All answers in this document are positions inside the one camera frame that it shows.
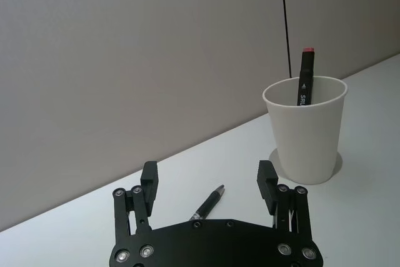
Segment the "black marker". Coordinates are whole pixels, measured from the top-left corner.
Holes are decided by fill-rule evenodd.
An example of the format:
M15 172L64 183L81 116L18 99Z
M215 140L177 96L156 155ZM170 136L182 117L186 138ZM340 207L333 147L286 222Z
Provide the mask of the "black marker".
M301 56L301 70L299 78L299 92L297 105L308 106L311 104L314 76L314 48L304 48Z
M217 204L217 202L221 199L221 196L224 194L225 188L224 185L220 185L218 188L216 188L210 196L206 199L205 202L200 206L200 208L197 209L197 211L193 214L192 218L190 220L194 219L206 219L208 214L211 212L213 207Z

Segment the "screw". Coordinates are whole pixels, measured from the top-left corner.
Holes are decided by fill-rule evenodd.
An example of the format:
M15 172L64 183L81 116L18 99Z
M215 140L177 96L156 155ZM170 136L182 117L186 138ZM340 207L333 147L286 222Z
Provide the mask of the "screw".
M117 253L115 260L118 263L123 263L128 259L128 257L129 257L129 251L121 250L119 253Z
M286 192L287 190L289 190L289 187L285 184L279 184L277 188L278 190L280 190L280 192Z
M136 194L140 193L141 191L142 191L142 188L140 188L140 187L135 187L133 189L133 193L136 193Z
M292 253L292 249L289 245L281 243L277 246L277 250L284 256L289 256Z
M140 255L143 258L148 258L149 256L151 256L154 253L154 248L151 245L144 245L141 249L140 249Z
M195 228L200 228L200 227L201 227L201 222L200 222L200 221L195 221L195 222L193 223L193 226L194 226Z
M114 194L115 194L116 196L121 196L122 194L124 194L124 190L119 189L119 190L115 191Z
M305 187L296 187L296 191L299 194L306 194L307 193L307 189Z
M301 250L302 255L307 259L316 259L317 254L312 248L303 248Z

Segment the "pen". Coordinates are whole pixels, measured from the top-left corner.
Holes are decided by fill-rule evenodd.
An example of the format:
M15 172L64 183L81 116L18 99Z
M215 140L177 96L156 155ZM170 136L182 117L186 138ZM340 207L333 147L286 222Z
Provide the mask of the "pen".
M197 209L197 211L193 214L190 220L194 219L206 219L208 214L211 212L213 207L217 204L217 202L221 199L221 196L225 192L224 185L220 185L213 192L211 192L210 196L206 199L205 202Z
M314 76L314 48L304 48L301 56L301 70L299 78L299 92L297 94L297 105L307 106L311 104L313 93Z

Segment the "marker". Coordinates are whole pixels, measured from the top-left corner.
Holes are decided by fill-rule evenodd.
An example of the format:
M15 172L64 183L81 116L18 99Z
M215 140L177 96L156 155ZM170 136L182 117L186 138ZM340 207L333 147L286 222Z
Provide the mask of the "marker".
M299 78L299 92L297 94L297 105L308 106L311 104L313 94L314 76L314 48L304 48L301 56L301 70Z
M193 214L190 220L206 219L206 217L211 212L213 207L215 207L217 202L221 199L221 196L224 194L224 192L225 192L225 187L223 184L220 185L218 188L216 188L213 192L211 192L210 196L208 196L206 201L203 202L200 208L197 209L197 211Z

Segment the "pen tip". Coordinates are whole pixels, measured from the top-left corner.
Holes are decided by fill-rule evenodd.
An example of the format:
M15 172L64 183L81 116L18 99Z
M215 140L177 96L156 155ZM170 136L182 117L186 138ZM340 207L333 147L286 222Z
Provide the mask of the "pen tip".
M218 188L216 188L215 191L217 191L219 193L219 195L222 196L225 192L225 186L222 184Z

